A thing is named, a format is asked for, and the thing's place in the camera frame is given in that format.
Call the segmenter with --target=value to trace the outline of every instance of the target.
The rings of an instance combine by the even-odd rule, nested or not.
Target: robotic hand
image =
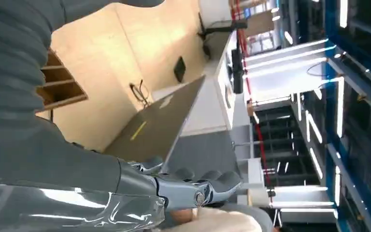
[[[193,180],[194,174],[188,169],[180,169],[173,175],[156,174],[163,164],[160,159],[129,164],[154,178],[157,196],[165,200],[167,210],[195,208],[227,200],[241,185],[241,178],[235,172],[209,171]]]

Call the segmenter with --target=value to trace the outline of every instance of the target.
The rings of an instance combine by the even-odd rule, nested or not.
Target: reflective surface
[[[114,231],[155,227],[164,220],[164,199],[5,185],[0,181],[0,231]]]

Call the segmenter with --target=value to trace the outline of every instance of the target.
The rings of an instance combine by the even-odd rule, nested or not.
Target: beige wall
[[[166,0],[155,8],[115,3],[55,31],[52,49],[89,97],[54,110],[66,139],[105,149],[143,107],[129,83],[144,79],[150,92],[175,85],[180,55],[185,80],[199,77],[205,57],[196,35],[198,11],[197,0]]]

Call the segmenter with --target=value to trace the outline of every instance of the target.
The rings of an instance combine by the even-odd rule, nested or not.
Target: laptop
[[[138,112],[104,153],[126,161],[153,157],[168,161],[205,77],[195,80]]]

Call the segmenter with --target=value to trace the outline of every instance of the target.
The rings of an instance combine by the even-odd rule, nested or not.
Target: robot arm
[[[52,32],[111,2],[162,0],[0,0],[0,231],[145,229],[165,210],[222,201],[240,185],[231,173],[195,181],[151,174],[158,167],[69,144],[35,116]]]

